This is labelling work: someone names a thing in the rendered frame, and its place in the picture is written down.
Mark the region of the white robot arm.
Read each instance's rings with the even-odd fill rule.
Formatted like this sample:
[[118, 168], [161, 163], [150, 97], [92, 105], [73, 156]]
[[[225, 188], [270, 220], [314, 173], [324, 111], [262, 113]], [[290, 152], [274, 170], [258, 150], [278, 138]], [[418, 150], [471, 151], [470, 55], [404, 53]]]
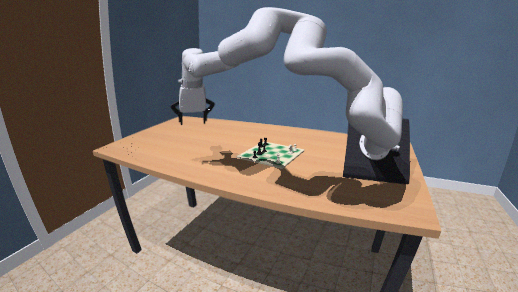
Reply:
[[326, 25], [309, 14], [280, 8], [256, 10], [247, 27], [224, 39], [218, 51], [205, 54], [196, 48], [183, 51], [182, 79], [178, 83], [185, 88], [198, 88], [203, 85], [204, 76], [267, 55], [280, 32], [291, 34], [284, 54], [284, 64], [289, 71], [332, 77], [347, 89], [346, 117], [362, 134], [360, 149], [367, 158], [380, 160], [391, 149], [399, 150], [403, 119], [401, 95], [393, 88], [383, 88], [381, 79], [352, 50], [323, 48]]

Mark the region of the green and cream chessboard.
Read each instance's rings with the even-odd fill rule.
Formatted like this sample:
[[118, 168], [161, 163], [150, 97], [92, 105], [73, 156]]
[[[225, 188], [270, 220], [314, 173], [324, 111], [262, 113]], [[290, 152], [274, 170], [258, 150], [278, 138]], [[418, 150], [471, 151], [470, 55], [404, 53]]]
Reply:
[[[268, 145], [265, 145], [266, 152], [263, 152], [263, 147], [261, 148], [262, 155], [257, 155], [258, 152], [258, 145], [252, 147], [251, 149], [241, 153], [240, 155], [236, 156], [236, 158], [276, 167], [283, 169], [286, 165], [288, 165], [291, 161], [293, 161], [296, 157], [298, 157], [301, 153], [305, 151], [305, 149], [297, 148], [297, 151], [293, 151], [293, 154], [288, 154], [289, 146], [275, 144], [275, 143], [269, 143]], [[257, 158], [253, 158], [254, 152], [256, 151]], [[277, 154], [280, 154], [280, 164], [276, 164], [277, 161]]]

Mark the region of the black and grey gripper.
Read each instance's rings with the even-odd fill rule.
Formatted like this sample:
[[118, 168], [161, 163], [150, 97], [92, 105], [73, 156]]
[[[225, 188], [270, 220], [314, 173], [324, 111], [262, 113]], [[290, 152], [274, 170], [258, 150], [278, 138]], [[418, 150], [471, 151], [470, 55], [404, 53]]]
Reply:
[[[206, 109], [206, 103], [210, 106]], [[176, 106], [179, 105], [179, 110]], [[215, 106], [215, 103], [206, 99], [206, 91], [204, 84], [198, 88], [185, 88], [181, 85], [179, 100], [171, 104], [171, 109], [179, 116], [179, 122], [182, 124], [182, 113], [203, 112], [203, 123], [207, 121], [207, 115]], [[182, 112], [182, 113], [181, 113]]]

